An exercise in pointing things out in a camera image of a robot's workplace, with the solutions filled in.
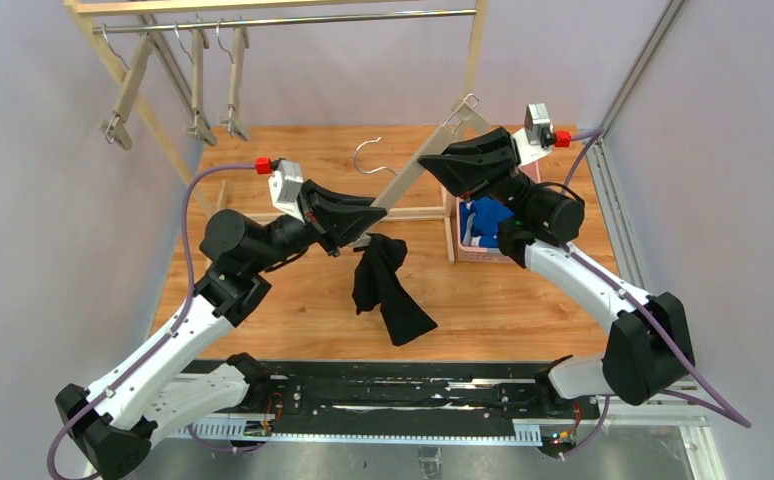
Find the blue underwear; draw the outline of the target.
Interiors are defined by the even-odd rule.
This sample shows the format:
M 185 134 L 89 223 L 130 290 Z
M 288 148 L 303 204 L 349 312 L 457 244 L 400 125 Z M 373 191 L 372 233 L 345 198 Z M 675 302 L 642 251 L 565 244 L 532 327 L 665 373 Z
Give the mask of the blue underwear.
M 513 216 L 510 209 L 489 197 L 460 202 L 460 243 L 465 247 L 497 249 L 499 223 Z

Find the black underwear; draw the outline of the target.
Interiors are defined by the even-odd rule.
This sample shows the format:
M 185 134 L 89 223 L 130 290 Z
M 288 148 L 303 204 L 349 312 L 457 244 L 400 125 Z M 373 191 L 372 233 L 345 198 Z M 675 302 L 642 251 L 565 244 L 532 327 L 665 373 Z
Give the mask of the black underwear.
M 357 315 L 379 308 L 390 342 L 399 347 L 435 330 L 438 324 L 404 289 L 397 272 L 408 248 L 404 240 L 373 233 L 356 247 L 361 259 L 354 270 L 352 299 Z

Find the beige clip hanger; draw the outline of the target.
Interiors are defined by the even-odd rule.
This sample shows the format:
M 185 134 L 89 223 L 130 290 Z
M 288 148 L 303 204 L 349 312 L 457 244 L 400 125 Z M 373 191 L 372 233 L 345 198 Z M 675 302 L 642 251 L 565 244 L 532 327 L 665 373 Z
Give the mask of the beige clip hanger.
M 173 24 L 176 38 L 181 50 L 191 64 L 191 101 L 190 110 L 192 124 L 184 129 L 186 135 L 200 140 L 207 146 L 216 146 L 217 137 L 212 132 L 204 109 L 204 54 L 209 48 L 206 34 L 201 29 L 190 30 L 190 49 L 187 49 L 181 38 L 181 30 L 177 23 Z

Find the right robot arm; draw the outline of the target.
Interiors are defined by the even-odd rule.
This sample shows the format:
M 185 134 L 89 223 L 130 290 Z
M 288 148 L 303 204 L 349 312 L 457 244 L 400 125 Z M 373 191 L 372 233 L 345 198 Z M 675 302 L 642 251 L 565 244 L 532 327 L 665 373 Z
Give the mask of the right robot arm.
M 453 196 L 490 198 L 511 212 L 499 222 L 497 248 L 545 277 L 581 306 L 607 335 L 603 354 L 552 362 L 537 376 L 548 406 L 587 395 L 614 395 L 641 405 L 687 375 L 693 363 L 682 302 L 621 280 L 574 243 L 585 201 L 569 186 L 537 182 L 525 167 L 568 144 L 551 133 L 536 140 L 525 129 L 498 127 L 419 157 L 419 164 Z

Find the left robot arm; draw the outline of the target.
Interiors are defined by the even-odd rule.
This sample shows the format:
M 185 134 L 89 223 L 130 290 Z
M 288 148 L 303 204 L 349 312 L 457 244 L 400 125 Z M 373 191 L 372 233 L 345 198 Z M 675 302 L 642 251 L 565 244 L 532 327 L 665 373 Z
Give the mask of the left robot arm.
M 64 423 L 48 453 L 52 478 L 57 447 L 70 437 L 100 479 L 122 479 L 161 440 L 206 414 L 249 397 L 267 376 L 246 354 L 188 385 L 166 387 L 199 353 L 237 328 L 271 285 L 265 274 L 319 245 L 331 255 L 387 215 L 369 197 L 338 194 L 306 181 L 292 210 L 267 224 L 223 209 L 205 227 L 201 252 L 211 265 L 190 277 L 185 300 L 140 347 L 88 386 L 68 384 L 55 404 Z

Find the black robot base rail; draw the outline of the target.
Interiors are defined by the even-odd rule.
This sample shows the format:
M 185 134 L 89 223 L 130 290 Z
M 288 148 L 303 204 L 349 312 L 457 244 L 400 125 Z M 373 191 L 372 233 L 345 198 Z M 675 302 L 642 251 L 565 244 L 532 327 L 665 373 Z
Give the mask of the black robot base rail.
M 263 399 L 176 431 L 246 449 L 273 442 L 574 447 L 594 397 L 545 409 L 536 362 L 268 361 Z

